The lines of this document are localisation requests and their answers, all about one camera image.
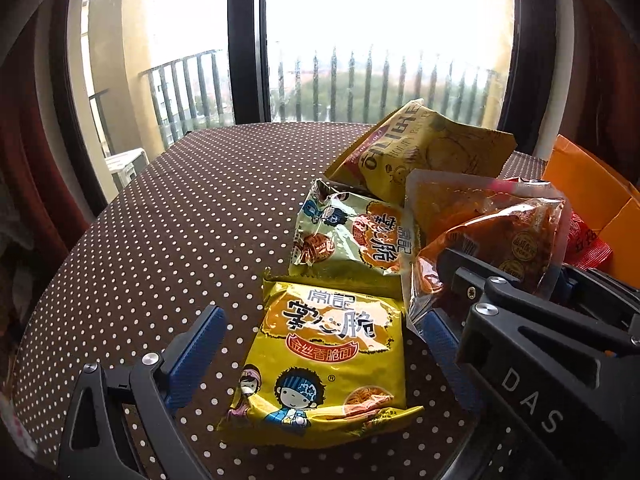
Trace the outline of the balcony railing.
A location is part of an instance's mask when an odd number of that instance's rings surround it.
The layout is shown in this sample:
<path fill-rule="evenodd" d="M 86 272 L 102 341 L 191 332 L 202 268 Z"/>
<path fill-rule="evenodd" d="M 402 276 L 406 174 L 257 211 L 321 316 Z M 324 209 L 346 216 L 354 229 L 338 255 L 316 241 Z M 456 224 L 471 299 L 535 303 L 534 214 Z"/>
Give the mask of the balcony railing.
<path fill-rule="evenodd" d="M 227 61 L 223 50 L 207 50 L 141 73 L 163 146 L 191 131 L 233 124 Z M 268 76 L 270 117 L 275 122 L 373 124 L 420 99 L 457 122 L 491 125 L 500 113 L 505 80 L 486 67 L 333 50 L 277 60 Z"/>

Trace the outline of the yellow noodle snack packet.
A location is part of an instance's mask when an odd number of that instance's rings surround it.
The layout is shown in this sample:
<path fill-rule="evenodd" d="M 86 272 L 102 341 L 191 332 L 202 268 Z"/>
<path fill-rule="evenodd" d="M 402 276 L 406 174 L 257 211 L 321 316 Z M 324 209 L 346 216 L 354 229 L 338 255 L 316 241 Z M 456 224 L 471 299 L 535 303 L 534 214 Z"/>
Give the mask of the yellow noodle snack packet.
<path fill-rule="evenodd" d="M 227 442 L 332 448 L 408 427 L 404 306 L 363 292 L 266 281 L 265 316 L 232 403 Z"/>

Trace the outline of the green noodle snack packet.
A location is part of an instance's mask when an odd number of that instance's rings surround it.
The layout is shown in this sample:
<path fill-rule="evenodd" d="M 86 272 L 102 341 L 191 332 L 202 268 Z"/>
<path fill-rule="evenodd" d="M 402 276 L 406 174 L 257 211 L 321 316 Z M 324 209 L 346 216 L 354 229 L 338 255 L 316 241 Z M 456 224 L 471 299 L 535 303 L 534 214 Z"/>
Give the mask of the green noodle snack packet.
<path fill-rule="evenodd" d="M 288 270 L 394 296 L 414 248 L 416 225 L 404 208 L 317 179 L 295 220 Z"/>

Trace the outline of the orange cardboard box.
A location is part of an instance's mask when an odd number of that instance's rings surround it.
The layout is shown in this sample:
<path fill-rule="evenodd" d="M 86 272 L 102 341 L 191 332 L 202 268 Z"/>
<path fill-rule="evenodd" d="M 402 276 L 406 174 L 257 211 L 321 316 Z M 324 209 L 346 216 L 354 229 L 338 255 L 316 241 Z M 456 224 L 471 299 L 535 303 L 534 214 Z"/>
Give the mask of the orange cardboard box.
<path fill-rule="evenodd" d="M 606 273 L 639 286 L 639 191 L 621 174 L 565 136 L 558 136 L 544 168 L 586 225 L 612 249 Z"/>

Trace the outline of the clear orange snack pouch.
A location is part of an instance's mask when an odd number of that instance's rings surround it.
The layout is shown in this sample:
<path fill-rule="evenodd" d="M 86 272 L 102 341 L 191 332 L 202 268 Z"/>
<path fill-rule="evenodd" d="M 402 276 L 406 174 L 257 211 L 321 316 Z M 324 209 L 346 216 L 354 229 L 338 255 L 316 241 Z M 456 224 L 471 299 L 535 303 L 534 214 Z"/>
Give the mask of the clear orange snack pouch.
<path fill-rule="evenodd" d="M 414 170 L 407 179 L 405 206 L 421 244 L 402 278 L 413 330 L 448 300 L 450 281 L 437 267 L 447 249 L 491 266 L 524 292 L 551 297 L 572 214 L 570 202 L 553 184 Z"/>

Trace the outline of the black window frame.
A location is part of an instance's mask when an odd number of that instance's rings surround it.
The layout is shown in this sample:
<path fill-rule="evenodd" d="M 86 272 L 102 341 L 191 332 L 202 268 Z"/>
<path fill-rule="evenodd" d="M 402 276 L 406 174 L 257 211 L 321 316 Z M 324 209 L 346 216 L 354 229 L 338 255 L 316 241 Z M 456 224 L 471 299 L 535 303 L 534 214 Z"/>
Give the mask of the black window frame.
<path fill-rule="evenodd" d="M 496 122 L 537 151 L 550 93 L 559 0 L 72 0 L 70 62 L 82 135 L 108 204 L 105 159 L 160 156 L 147 68 L 207 50 L 228 56 L 234 122 L 270 117 L 277 60 L 333 50 L 486 67 L 506 77 Z"/>

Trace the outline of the white air conditioner unit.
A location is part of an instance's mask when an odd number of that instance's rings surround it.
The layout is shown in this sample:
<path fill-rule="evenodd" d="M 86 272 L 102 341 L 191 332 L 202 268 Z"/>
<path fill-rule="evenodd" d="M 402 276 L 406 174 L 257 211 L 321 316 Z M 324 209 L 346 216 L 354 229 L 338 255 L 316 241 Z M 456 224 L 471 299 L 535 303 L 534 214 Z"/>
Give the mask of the white air conditioner unit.
<path fill-rule="evenodd" d="M 122 192 L 148 166 L 149 159 L 143 148 L 134 148 L 105 159 L 118 192 Z"/>

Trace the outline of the red spicy snack packet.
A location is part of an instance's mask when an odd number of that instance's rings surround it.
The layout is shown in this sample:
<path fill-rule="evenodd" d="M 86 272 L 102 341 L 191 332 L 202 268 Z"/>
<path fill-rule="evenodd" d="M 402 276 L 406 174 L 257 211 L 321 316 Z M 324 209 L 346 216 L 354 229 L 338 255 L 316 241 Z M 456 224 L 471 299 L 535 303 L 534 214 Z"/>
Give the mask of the red spicy snack packet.
<path fill-rule="evenodd" d="M 564 262 L 575 268 L 597 269 L 612 256 L 612 249 L 576 214 L 570 218 Z"/>

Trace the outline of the brown polka dot tablecloth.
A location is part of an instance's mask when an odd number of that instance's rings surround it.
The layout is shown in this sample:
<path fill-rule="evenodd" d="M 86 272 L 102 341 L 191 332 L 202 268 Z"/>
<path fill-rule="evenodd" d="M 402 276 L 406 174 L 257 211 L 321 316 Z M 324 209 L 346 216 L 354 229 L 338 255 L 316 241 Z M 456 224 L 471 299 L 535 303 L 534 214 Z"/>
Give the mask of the brown polka dot tablecloth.
<path fill-rule="evenodd" d="M 177 417 L 218 479 L 433 479 L 472 427 L 419 339 L 408 337 L 403 432 L 327 450 L 231 444 L 229 407 L 264 315 L 262 274 L 288 268 L 312 181 L 363 133 L 338 122 L 259 124 L 188 134 L 90 226 L 40 298 L 14 366 L 12 398 L 40 464 L 54 469 L 73 384 L 87 362 L 132 364 L 162 350 L 209 304 L 227 333 Z"/>

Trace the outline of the dark red curtain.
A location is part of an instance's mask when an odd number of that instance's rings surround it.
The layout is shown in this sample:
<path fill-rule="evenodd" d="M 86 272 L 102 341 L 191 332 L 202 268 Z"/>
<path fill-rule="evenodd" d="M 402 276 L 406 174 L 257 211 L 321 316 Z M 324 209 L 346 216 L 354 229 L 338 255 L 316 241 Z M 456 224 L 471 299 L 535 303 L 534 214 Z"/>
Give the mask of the dark red curtain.
<path fill-rule="evenodd" d="M 45 278 L 106 206 L 73 95 L 71 2 L 44 0 L 1 63 L 1 177 Z"/>

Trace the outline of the yellow chip bag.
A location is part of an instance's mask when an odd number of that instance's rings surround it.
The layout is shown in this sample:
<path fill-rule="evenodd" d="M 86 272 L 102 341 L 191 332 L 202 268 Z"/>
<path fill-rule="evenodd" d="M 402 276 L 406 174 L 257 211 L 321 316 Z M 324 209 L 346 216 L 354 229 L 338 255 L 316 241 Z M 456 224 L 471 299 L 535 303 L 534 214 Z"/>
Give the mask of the yellow chip bag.
<path fill-rule="evenodd" d="M 495 178 L 515 148 L 511 133 L 454 122 L 417 99 L 363 133 L 324 175 L 400 205 L 412 170 Z"/>

